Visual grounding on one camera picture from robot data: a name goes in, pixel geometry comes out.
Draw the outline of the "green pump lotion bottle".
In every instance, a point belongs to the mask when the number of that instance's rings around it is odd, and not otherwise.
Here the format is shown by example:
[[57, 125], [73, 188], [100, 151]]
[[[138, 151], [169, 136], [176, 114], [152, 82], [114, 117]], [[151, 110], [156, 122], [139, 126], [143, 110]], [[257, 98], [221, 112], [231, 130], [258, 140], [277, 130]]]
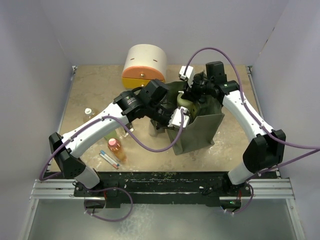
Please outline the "green pump lotion bottle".
[[184, 107], [186, 109], [188, 109], [188, 111], [191, 113], [192, 110], [193, 110], [193, 107], [194, 107], [194, 103], [190, 100], [187, 100], [187, 99], [183, 99], [182, 98], [183, 96], [183, 92], [182, 91], [178, 91], [178, 95], [177, 95], [177, 105], [179, 107]]

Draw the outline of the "green canvas bag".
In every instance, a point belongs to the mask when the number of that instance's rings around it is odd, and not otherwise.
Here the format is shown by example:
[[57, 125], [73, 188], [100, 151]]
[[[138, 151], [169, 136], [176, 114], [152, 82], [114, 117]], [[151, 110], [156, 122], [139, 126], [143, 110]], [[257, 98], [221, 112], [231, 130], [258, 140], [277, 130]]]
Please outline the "green canvas bag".
[[[174, 81], [167, 85], [169, 91], [164, 103], [172, 103], [178, 107], [178, 91], [187, 86], [187, 83]], [[214, 144], [213, 138], [225, 115], [222, 113], [222, 104], [218, 99], [211, 95], [204, 96], [205, 103], [193, 102], [194, 105], [199, 107], [198, 116], [195, 119], [192, 119], [190, 113], [190, 120], [187, 128], [182, 131], [179, 139], [173, 145], [175, 155], [186, 154]], [[192, 99], [186, 99], [186, 96], [182, 96], [182, 98], [192, 102]]]

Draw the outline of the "clear square bottle front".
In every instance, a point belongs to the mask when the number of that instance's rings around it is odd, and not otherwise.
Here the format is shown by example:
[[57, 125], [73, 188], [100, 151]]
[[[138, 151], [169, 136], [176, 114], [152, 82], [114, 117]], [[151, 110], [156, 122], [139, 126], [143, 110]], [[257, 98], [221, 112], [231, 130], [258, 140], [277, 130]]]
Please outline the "clear square bottle front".
[[190, 116], [194, 120], [199, 115], [199, 107], [196, 104], [193, 104], [190, 109]]

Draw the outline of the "clear square bottle black label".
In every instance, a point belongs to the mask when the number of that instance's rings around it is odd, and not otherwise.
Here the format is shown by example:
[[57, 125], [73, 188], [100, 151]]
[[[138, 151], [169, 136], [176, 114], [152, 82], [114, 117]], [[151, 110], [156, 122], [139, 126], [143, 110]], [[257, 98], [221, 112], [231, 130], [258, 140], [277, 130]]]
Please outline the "clear square bottle black label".
[[135, 130], [134, 125], [133, 125], [132, 122], [126, 124], [125, 126], [126, 126], [126, 128], [127, 128], [128, 130], [126, 130], [123, 126], [121, 126], [121, 127], [118, 129], [119, 134], [120, 134], [120, 137], [121, 137], [122, 139], [128, 137], [128, 136], [130, 135], [129, 132], [133, 132], [133, 131]]

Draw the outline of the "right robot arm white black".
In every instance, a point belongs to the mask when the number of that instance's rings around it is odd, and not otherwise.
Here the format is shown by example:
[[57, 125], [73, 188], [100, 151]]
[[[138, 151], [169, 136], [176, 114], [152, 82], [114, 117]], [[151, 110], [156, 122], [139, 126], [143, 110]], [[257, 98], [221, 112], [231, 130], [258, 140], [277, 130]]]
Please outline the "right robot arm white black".
[[182, 98], [197, 101], [211, 96], [227, 108], [244, 130], [249, 145], [242, 155], [242, 162], [228, 172], [228, 180], [222, 190], [228, 196], [240, 190], [240, 184], [264, 169], [270, 169], [283, 161], [286, 135], [274, 130], [252, 107], [235, 80], [228, 80], [221, 61], [209, 62], [206, 71], [195, 73], [192, 66], [183, 65], [179, 79], [186, 82]]

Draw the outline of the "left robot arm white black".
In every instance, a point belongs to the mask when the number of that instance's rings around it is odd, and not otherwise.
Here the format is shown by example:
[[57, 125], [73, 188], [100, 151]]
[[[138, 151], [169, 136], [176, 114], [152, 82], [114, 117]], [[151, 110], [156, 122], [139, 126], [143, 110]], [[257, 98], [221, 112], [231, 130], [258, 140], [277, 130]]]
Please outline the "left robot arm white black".
[[168, 92], [168, 85], [153, 79], [146, 86], [121, 92], [98, 115], [75, 130], [64, 135], [51, 134], [50, 150], [64, 178], [77, 180], [91, 196], [101, 194], [103, 184], [100, 177], [80, 157], [98, 140], [136, 119], [148, 117], [168, 126], [173, 111], [162, 105]]

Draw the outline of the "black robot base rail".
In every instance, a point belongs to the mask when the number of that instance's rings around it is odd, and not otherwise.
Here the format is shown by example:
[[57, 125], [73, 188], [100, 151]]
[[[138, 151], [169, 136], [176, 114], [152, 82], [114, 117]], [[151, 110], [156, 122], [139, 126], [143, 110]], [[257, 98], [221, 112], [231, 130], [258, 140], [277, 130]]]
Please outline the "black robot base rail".
[[71, 179], [73, 195], [105, 208], [124, 204], [205, 205], [239, 208], [241, 200], [257, 197], [272, 180], [274, 172], [233, 185], [225, 171], [102, 171], [92, 190]]

